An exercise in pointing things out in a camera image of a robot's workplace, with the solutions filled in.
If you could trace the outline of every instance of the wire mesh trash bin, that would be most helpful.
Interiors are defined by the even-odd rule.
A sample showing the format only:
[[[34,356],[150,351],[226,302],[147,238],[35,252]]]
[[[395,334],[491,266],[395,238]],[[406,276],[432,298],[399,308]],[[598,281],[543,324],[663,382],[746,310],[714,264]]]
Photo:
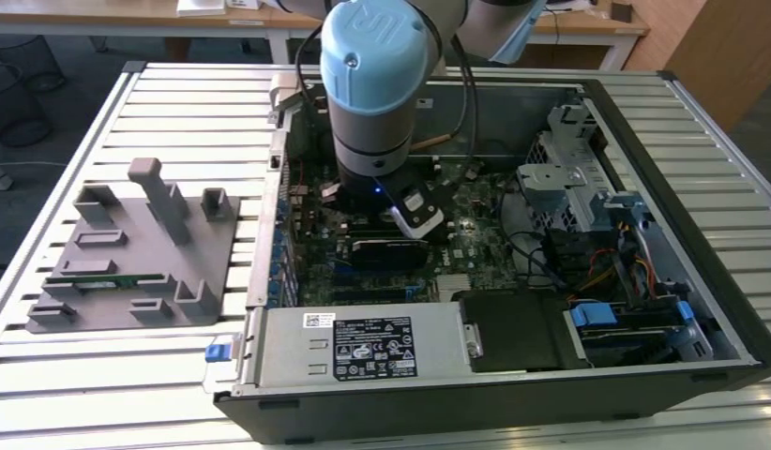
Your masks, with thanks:
[[[0,35],[0,62],[22,69],[32,92],[51,91],[66,82],[43,36]]]
[[[0,64],[0,143],[20,147],[39,142],[50,133],[50,119],[22,84],[22,70]]]

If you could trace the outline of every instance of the light blue robot joint cap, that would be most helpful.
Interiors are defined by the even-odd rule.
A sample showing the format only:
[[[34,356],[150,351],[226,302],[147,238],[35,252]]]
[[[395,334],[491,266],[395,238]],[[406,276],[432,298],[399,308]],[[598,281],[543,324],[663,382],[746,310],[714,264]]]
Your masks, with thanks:
[[[352,0],[322,29],[322,81],[347,111],[380,115],[411,100],[430,64],[428,32],[404,0]]]

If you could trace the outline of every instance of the warning label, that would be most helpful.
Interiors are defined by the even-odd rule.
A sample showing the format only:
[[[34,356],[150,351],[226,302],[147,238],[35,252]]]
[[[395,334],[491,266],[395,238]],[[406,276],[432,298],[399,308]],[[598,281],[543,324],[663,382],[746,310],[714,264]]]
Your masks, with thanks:
[[[410,317],[334,322],[334,375],[340,382],[415,377]]]

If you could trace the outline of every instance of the aluminum workbench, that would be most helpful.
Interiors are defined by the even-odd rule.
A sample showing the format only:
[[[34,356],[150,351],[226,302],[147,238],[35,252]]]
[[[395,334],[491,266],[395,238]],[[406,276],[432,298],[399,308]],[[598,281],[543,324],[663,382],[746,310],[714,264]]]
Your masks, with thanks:
[[[148,64],[122,74],[0,283],[0,448],[255,449],[212,404],[204,349],[242,330],[256,215],[274,139],[271,79],[290,67]],[[482,69],[597,78],[771,330],[771,186],[677,81],[655,73]],[[212,326],[34,335],[27,312],[78,219],[84,183],[140,196],[135,157],[159,158],[184,195],[242,196],[223,319]],[[615,161],[619,176],[622,167]],[[651,418],[302,448],[771,448],[771,379]]]

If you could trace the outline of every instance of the barcode sticker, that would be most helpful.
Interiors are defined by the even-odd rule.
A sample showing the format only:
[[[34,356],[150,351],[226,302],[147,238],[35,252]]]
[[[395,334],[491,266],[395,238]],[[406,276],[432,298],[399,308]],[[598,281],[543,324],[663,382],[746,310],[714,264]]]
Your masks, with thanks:
[[[306,313],[302,326],[304,328],[332,328],[335,321],[335,313],[334,312],[323,312],[323,313]]]

